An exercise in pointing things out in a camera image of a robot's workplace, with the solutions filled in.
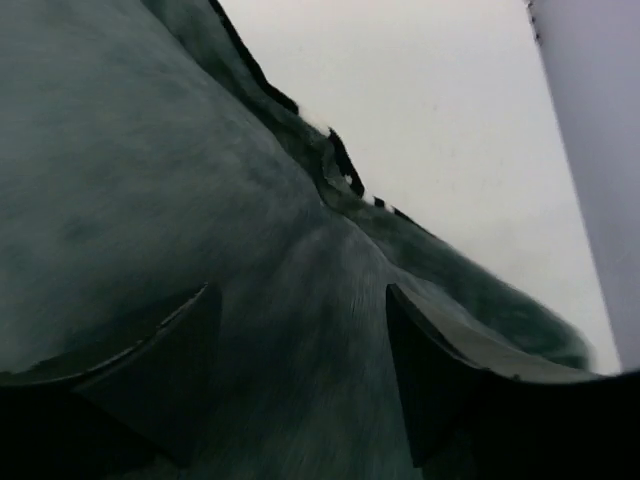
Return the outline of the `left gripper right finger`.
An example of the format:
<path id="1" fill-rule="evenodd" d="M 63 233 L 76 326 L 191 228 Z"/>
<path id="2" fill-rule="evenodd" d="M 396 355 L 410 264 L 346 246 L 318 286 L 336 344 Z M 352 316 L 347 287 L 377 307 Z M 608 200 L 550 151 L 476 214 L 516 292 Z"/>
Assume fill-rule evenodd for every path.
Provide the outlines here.
<path id="1" fill-rule="evenodd" d="M 412 461 L 426 479 L 635 479 L 639 375 L 531 355 L 392 284 L 386 318 Z"/>

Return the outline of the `zebra and grey pillowcase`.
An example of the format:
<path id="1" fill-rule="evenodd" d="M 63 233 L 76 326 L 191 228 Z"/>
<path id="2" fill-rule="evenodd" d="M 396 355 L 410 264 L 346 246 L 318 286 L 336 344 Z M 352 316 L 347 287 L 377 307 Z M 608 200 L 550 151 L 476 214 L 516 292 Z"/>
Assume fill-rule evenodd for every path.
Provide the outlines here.
<path id="1" fill-rule="evenodd" d="M 1 375 L 205 284 L 222 311 L 193 463 L 106 479 L 415 478 L 391 284 L 591 366 L 557 314 L 366 197 L 219 3 L 3 2 Z"/>

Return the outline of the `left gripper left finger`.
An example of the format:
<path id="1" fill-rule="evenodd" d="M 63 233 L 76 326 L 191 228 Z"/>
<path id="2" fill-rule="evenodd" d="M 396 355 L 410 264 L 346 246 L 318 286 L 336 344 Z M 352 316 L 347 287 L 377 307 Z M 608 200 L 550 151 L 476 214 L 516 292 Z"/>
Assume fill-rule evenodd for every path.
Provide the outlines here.
<path id="1" fill-rule="evenodd" d="M 214 397 L 219 289 L 138 310 L 94 341 L 1 375 L 4 479 L 106 479 L 194 461 Z"/>

